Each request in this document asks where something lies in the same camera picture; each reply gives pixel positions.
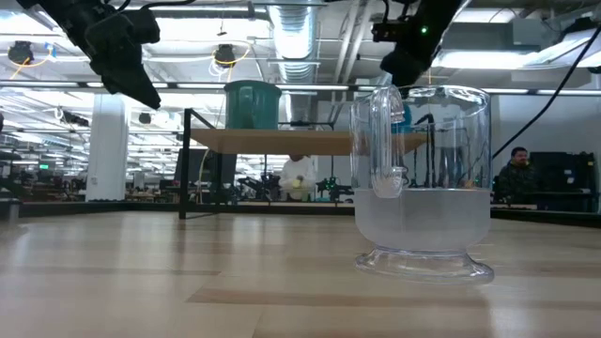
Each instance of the pitcher handle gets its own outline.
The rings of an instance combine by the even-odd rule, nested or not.
[[[397,198],[403,191],[401,165],[404,151],[404,135],[393,134],[392,115],[403,114],[401,94],[394,86],[374,91],[371,102],[371,181],[374,193],[380,198]]]

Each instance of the table surface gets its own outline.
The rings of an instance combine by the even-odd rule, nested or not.
[[[193,129],[191,137],[222,154],[347,156],[352,149],[348,131]],[[392,138],[406,153],[421,146],[426,140],[425,133],[417,132],[396,134]]]
[[[117,212],[0,233],[0,328],[17,337],[601,334],[601,231],[493,220],[487,285],[358,272],[352,217]]]

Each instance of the dark jacket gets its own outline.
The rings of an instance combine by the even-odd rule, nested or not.
[[[536,171],[530,164],[516,166],[509,162],[499,173],[499,192],[508,202],[528,203],[527,194],[535,192],[536,186]]]

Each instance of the person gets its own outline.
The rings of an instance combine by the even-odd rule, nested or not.
[[[511,160],[499,173],[501,198],[508,203],[528,203],[528,193],[536,191],[536,172],[522,146],[511,151]]]
[[[289,156],[280,174],[280,187],[288,194],[288,200],[302,201],[315,188],[316,169],[308,156]]]

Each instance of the glass pitcher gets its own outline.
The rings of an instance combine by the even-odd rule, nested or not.
[[[376,248],[357,269],[487,283],[467,254],[490,227],[489,97],[461,86],[383,87],[351,106],[355,222]]]

